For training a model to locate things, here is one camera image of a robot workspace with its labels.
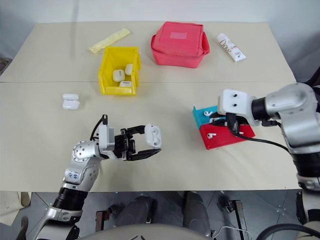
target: black cable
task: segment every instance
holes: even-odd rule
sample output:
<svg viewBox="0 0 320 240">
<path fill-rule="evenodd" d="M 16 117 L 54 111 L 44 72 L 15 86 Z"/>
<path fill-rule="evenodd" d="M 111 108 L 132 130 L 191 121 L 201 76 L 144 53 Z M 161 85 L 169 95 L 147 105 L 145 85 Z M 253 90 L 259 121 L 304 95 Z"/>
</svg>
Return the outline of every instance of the black cable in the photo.
<svg viewBox="0 0 320 240">
<path fill-rule="evenodd" d="M 96 132 L 98 126 L 100 125 L 100 123 L 102 123 L 102 117 L 100 118 L 100 120 L 94 126 L 94 128 L 92 130 L 92 133 L 91 133 L 91 136 L 90 136 L 90 141 L 92 141 L 94 139 L 95 132 Z"/>
<path fill-rule="evenodd" d="M 263 230 L 259 234 L 259 236 L 256 238 L 256 240 L 266 240 L 271 234 L 274 234 L 275 232 L 279 232 L 283 230 L 294 230 L 294 231 L 304 232 L 306 234 L 310 234 L 311 236 L 314 236 L 320 239 L 320 232 L 314 229 L 311 229 L 309 227 L 298 225 L 298 224 L 277 224 Z"/>
<path fill-rule="evenodd" d="M 238 138 L 244 139 L 244 140 L 248 140 L 248 141 L 253 141 L 253 142 L 260 142 L 260 143 L 265 143 L 265 144 L 271 144 L 271 145 L 275 145 L 277 147 L 280 147 L 284 150 L 286 150 L 289 153 L 288 148 L 286 148 L 285 146 L 276 143 L 274 141 L 269 141 L 269 140 L 264 140 L 264 139 L 259 139 L 259 138 L 252 138 L 252 137 L 247 137 L 247 136 L 242 136 L 239 133 L 236 133 L 235 131 L 232 130 L 232 128 L 229 127 L 230 132 L 235 135 Z"/>
</svg>

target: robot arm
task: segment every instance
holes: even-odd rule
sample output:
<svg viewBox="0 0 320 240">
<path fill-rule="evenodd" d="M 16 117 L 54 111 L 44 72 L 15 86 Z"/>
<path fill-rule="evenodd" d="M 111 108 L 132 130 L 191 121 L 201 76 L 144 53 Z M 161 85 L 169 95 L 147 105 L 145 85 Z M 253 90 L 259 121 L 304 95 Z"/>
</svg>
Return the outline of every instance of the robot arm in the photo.
<svg viewBox="0 0 320 240">
<path fill-rule="evenodd" d="M 152 149 L 136 153 L 134 134 L 145 134 L 146 143 Z M 107 115 L 103 115 L 93 129 L 90 140 L 81 140 L 72 148 L 71 161 L 64 172 L 58 197 L 41 219 L 35 239 L 77 239 L 79 228 L 75 223 L 81 218 L 82 207 L 98 177 L 101 161 L 146 159 L 157 154 L 161 145 L 161 133 L 157 126 L 148 124 L 123 128 L 115 136 L 114 129 L 108 126 Z"/>
<path fill-rule="evenodd" d="M 269 119 L 281 120 L 281 131 L 287 150 L 297 169 L 299 186 L 297 217 L 302 224 L 320 228 L 320 113 L 314 90 L 304 83 L 293 83 L 256 98 L 245 92 L 225 89 L 218 99 L 218 113 L 228 117 L 243 117 L 251 126 Z M 281 226 L 272 226 L 268 230 Z M 268 235 L 257 239 L 266 239 Z M 315 239 L 300 233 L 297 239 Z"/>
</svg>

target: red box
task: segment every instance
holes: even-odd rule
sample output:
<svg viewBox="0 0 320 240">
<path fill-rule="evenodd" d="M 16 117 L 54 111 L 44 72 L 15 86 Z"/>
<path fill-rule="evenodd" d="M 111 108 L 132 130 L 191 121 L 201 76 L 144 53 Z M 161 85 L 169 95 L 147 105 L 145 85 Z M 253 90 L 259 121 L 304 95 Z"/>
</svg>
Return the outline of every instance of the red box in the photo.
<svg viewBox="0 0 320 240">
<path fill-rule="evenodd" d="M 212 124 L 204 124 L 200 127 L 200 133 L 206 149 L 215 149 L 230 144 L 245 141 L 242 138 L 234 136 L 226 126 L 214 126 Z M 253 138 L 255 133 L 250 125 L 240 125 L 239 132 L 243 132 L 243 136 Z M 214 133 L 211 139 L 208 138 L 209 133 Z"/>
<path fill-rule="evenodd" d="M 210 46 L 203 25 L 165 22 L 152 36 L 151 49 L 158 65 L 197 68 Z"/>
</svg>

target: beige table surface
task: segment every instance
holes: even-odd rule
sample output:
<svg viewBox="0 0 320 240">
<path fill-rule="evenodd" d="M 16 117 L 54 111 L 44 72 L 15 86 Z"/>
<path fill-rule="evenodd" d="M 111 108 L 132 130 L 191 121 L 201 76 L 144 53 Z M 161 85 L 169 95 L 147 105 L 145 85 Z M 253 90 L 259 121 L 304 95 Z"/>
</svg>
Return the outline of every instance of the beige table surface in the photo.
<svg viewBox="0 0 320 240">
<path fill-rule="evenodd" d="M 225 88 L 260 97 L 285 84 L 144 83 L 139 95 L 119 97 L 101 95 L 96 82 L 2 83 L 0 190 L 58 191 L 73 145 L 90 137 L 102 114 L 108 114 L 116 133 L 147 123 L 158 125 L 163 144 L 162 151 L 149 159 L 104 160 L 92 191 L 297 188 L 296 169 L 286 151 L 248 141 L 206 150 L 192 114 L 193 105 L 215 105 Z M 80 109 L 61 108 L 66 92 L 80 95 Z M 285 144 L 278 127 L 254 131 L 258 138 Z M 138 150 L 146 147 L 140 143 Z"/>
<path fill-rule="evenodd" d="M 72 147 L 88 139 L 102 114 L 121 128 L 161 128 L 162 151 L 136 162 L 105 160 L 92 191 L 264 190 L 297 188 L 296 169 L 283 149 L 256 142 L 205 149 L 192 115 L 217 104 L 225 88 L 257 97 L 295 81 L 266 23 L 204 23 L 211 53 L 197 69 L 157 66 L 150 36 L 162 22 L 37 24 L 0 77 L 0 190 L 56 192 Z M 122 27 L 132 34 L 116 45 L 139 46 L 138 95 L 101 95 L 102 54 L 87 50 Z M 233 60 L 214 42 L 224 32 L 247 55 Z M 63 93 L 80 108 L 62 109 Z M 256 137 L 284 144 L 278 127 L 255 127 Z M 145 147 L 141 137 L 137 149 Z"/>
<path fill-rule="evenodd" d="M 202 22 L 210 54 L 199 68 L 158 66 L 150 48 L 153 34 L 164 22 L 79 22 L 36 24 L 0 82 L 95 82 L 103 51 L 88 47 L 121 28 L 132 34 L 115 46 L 138 46 L 143 67 L 140 81 L 163 82 L 282 82 L 295 81 L 267 23 Z M 225 33 L 247 59 L 235 63 L 218 45 Z"/>
</svg>

